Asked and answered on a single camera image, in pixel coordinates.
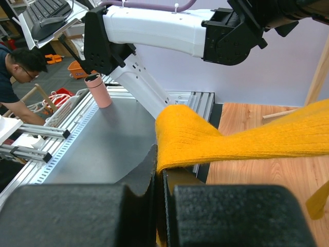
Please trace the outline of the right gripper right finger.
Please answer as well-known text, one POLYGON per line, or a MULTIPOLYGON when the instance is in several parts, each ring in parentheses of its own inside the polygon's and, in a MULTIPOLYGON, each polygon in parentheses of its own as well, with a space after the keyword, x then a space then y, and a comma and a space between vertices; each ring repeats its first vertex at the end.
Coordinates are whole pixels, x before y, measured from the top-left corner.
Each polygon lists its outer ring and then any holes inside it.
POLYGON ((280 185, 206 185, 164 171, 167 246, 315 246, 296 197, 280 185))

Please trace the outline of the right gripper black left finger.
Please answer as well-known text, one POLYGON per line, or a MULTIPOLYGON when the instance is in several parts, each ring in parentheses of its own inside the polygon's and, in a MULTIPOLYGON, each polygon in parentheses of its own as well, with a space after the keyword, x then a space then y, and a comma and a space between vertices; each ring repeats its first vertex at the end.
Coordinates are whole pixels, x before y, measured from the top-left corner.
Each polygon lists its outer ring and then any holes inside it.
POLYGON ((155 246, 157 146, 114 184, 17 188, 1 209, 1 246, 155 246))

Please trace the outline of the mustard yellow sock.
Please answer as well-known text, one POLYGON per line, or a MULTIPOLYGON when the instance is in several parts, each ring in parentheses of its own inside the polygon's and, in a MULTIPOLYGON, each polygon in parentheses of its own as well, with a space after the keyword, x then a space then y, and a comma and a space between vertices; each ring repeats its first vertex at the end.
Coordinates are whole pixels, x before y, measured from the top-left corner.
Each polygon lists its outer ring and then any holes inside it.
POLYGON ((186 105, 170 105, 157 117, 155 131, 157 173, 217 161, 322 156, 328 154, 328 100, 231 135, 186 105))
POLYGON ((328 199, 328 181, 315 191, 305 202, 306 210, 312 220, 324 216, 324 207, 328 199))

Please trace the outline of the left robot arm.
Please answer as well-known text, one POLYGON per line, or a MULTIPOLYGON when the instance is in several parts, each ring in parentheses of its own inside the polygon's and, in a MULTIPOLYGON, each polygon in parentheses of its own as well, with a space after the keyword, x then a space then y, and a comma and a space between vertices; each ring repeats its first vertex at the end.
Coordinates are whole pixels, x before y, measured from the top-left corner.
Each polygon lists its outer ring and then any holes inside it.
POLYGON ((229 8, 106 1, 85 15, 84 56, 91 70, 110 76, 153 116, 174 104, 136 54, 136 45, 175 50, 233 66, 265 48, 263 33, 287 36, 301 19, 328 23, 328 1, 230 1, 229 8))

